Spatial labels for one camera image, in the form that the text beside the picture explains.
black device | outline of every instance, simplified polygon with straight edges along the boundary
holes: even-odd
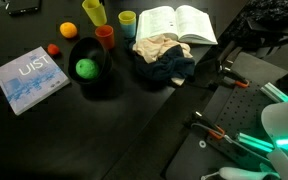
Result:
[[[11,0],[5,7],[9,15],[38,11],[41,0]]]

yellow cup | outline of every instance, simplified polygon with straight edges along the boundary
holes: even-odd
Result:
[[[129,25],[136,21],[136,14],[133,11],[123,11],[118,15],[121,24]]]
[[[106,24],[107,19],[105,9],[99,0],[85,0],[82,3],[82,7],[95,26]]]

orange cup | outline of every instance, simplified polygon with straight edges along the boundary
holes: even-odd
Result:
[[[114,41],[114,30],[112,26],[103,25],[95,30],[96,37],[98,41],[102,44],[102,46],[109,50],[115,46]]]

wire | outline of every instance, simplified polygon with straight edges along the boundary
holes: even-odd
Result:
[[[193,127],[193,126],[200,126],[200,127],[202,127],[203,129],[206,129],[206,130],[209,130],[209,131],[213,131],[214,133],[216,133],[216,134],[219,135],[219,136],[223,136],[222,133],[220,133],[220,132],[218,132],[218,131],[216,131],[216,130],[214,130],[214,129],[212,129],[212,128],[209,128],[209,127],[207,127],[207,126],[204,126],[204,125],[202,125],[202,124],[200,124],[200,123],[193,123],[193,124],[191,125],[191,127]],[[224,139],[225,139],[227,142],[233,143],[233,144],[235,144],[236,146],[238,146],[238,147],[244,149],[245,151],[251,153],[252,155],[258,157],[259,159],[261,159],[261,160],[263,160],[263,161],[265,161],[265,162],[267,162],[267,163],[271,163],[268,159],[264,158],[263,156],[257,154],[256,152],[253,152],[252,150],[248,149],[247,147],[245,147],[245,146],[241,145],[240,143],[234,141],[234,140],[233,140],[232,138],[230,138],[228,135],[225,135],[225,136],[224,136]]]

plastic cup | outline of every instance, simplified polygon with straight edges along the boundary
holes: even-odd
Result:
[[[99,0],[85,0],[82,3],[82,7],[95,26],[106,24],[105,9]]]
[[[124,37],[132,38],[136,34],[136,14],[133,11],[123,11],[118,15]]]
[[[98,41],[102,44],[102,46],[109,50],[115,46],[114,41],[114,30],[112,26],[103,25],[95,30],[96,37]]]

